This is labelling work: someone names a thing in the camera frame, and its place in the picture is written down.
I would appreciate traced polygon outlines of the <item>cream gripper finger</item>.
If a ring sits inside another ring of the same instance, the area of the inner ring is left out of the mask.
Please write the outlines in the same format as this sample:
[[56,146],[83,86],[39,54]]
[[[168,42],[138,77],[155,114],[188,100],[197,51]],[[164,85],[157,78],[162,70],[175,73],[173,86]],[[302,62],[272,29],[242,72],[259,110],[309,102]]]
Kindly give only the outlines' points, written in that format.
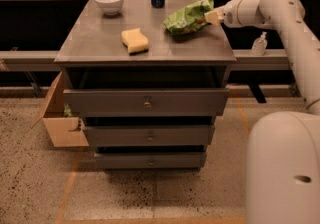
[[218,26],[224,20],[223,8],[214,8],[212,11],[206,12],[204,17],[207,23]]

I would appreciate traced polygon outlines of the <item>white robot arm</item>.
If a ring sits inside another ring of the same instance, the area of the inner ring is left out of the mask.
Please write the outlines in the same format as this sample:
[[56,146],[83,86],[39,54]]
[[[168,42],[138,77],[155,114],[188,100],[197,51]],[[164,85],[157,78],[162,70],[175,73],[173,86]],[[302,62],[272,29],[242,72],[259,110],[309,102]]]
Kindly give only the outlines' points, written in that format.
[[229,28],[274,30],[300,106],[287,98],[252,126],[246,149],[245,224],[320,224],[320,42],[299,0],[231,0],[208,17]]

